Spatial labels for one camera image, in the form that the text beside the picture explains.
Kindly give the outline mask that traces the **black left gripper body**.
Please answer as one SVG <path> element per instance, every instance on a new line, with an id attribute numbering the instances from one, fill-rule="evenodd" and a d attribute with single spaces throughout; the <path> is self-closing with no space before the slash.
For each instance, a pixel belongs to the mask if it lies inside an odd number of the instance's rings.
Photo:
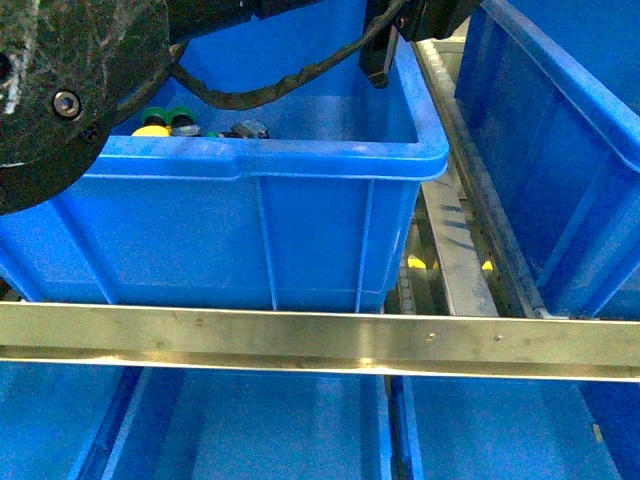
<path id="1" fill-rule="evenodd" d="M 364 31 L 376 17 L 394 12 L 378 34 L 394 27 L 405 41 L 449 38 L 479 7 L 481 0 L 367 1 Z"/>

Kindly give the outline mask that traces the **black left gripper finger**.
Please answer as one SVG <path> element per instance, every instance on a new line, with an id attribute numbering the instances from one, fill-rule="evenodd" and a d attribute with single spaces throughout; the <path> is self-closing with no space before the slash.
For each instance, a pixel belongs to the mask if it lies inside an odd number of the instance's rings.
<path id="1" fill-rule="evenodd" d="M 359 66 L 375 89 L 389 85 L 389 75 L 395 59 L 399 33 L 391 24 L 385 27 L 360 52 Z"/>

